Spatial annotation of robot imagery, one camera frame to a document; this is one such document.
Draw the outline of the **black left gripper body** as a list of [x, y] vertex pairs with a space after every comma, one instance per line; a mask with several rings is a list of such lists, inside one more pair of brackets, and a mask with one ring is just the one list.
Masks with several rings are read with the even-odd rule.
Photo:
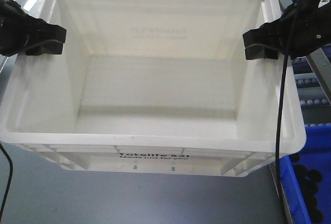
[[12, 56], [45, 43], [46, 25], [25, 13], [14, 0], [1, 0], [1, 55]]

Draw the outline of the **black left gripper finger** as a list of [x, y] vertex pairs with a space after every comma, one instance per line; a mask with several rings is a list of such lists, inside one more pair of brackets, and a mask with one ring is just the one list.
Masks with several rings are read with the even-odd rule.
[[42, 41], [65, 43], [67, 30], [59, 25], [44, 23], [38, 28], [38, 35]]
[[30, 40], [25, 43], [26, 55], [61, 55], [63, 52], [63, 42], [55, 40]]

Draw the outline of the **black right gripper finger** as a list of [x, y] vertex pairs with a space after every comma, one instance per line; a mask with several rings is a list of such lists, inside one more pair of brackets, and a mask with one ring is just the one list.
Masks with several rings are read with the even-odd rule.
[[266, 47], [253, 46], [245, 49], [246, 60], [256, 59], [278, 59], [278, 52]]
[[245, 47], [251, 46], [270, 46], [269, 31], [270, 23], [264, 23], [259, 28], [251, 29], [243, 34], [243, 41]]

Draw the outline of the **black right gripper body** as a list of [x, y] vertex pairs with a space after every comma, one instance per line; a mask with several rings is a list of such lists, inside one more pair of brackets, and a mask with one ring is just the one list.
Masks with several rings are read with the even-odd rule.
[[330, 0], [289, 5], [276, 21], [277, 50], [293, 57], [309, 55], [330, 43]]

